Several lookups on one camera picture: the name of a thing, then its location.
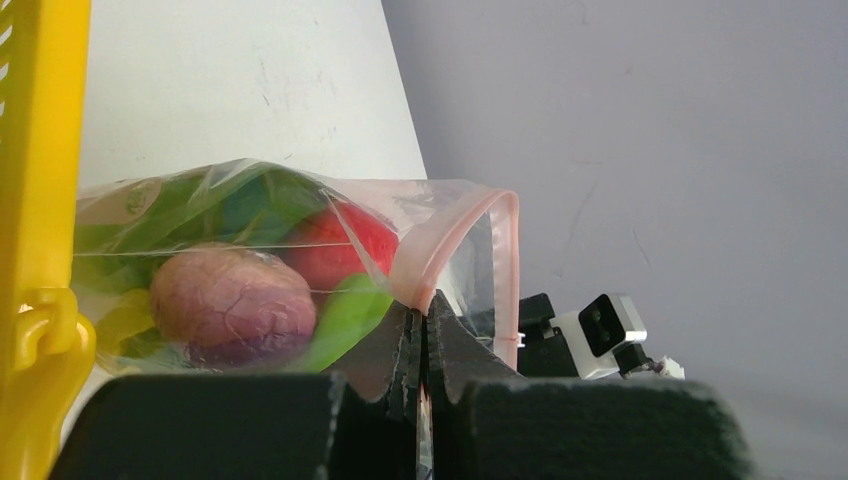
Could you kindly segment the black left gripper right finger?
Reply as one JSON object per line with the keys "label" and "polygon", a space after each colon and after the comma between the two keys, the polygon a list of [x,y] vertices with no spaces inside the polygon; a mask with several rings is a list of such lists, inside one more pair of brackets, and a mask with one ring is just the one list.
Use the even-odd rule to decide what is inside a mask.
{"label": "black left gripper right finger", "polygon": [[492,311],[425,318],[436,479],[752,479],[730,409],[708,386],[638,375],[525,377],[487,348]]}

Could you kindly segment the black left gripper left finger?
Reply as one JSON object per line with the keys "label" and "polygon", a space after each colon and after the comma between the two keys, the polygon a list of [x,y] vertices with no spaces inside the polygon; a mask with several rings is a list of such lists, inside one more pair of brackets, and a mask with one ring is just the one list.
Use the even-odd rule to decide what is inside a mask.
{"label": "black left gripper left finger", "polygon": [[81,410],[54,479],[412,479],[421,314],[394,304],[326,373],[131,375]]}

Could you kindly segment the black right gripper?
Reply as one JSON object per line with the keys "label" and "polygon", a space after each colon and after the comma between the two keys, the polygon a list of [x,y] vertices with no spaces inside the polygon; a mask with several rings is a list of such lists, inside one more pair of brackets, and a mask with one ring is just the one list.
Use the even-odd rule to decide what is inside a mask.
{"label": "black right gripper", "polygon": [[551,323],[554,319],[555,311],[546,293],[520,300],[518,330],[523,337],[522,347],[517,350],[517,371],[521,375],[579,377],[562,330]]}

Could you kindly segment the green leaf vegetable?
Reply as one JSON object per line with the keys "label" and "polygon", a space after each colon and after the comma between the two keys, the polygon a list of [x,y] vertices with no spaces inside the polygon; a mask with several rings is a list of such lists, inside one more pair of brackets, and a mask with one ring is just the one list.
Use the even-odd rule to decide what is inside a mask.
{"label": "green leaf vegetable", "polygon": [[382,322],[393,302],[367,274],[346,277],[324,303],[310,347],[297,369],[319,372],[329,367]]}

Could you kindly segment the clear zip top bag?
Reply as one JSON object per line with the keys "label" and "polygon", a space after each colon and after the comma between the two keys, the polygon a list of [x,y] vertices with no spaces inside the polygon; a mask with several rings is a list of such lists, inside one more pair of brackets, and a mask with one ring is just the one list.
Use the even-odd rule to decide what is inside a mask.
{"label": "clear zip top bag", "polygon": [[320,371],[392,304],[443,295],[508,366],[518,201],[466,180],[335,179],[240,159],[77,200],[72,287],[106,371]]}

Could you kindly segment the green white bok choy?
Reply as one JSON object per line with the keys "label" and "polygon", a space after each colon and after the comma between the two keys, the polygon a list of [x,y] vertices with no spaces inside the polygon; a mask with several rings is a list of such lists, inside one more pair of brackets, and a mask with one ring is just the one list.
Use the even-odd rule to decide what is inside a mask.
{"label": "green white bok choy", "polygon": [[104,185],[77,201],[71,284],[118,294],[199,244],[277,247],[327,203],[311,178],[249,160]]}

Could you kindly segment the yellow napa cabbage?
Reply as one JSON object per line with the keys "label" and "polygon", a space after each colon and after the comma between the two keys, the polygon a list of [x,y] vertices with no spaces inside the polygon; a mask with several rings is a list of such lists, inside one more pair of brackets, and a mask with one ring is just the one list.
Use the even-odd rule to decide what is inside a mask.
{"label": "yellow napa cabbage", "polygon": [[146,358],[162,347],[162,338],[150,309],[149,292],[133,289],[95,325],[100,355]]}

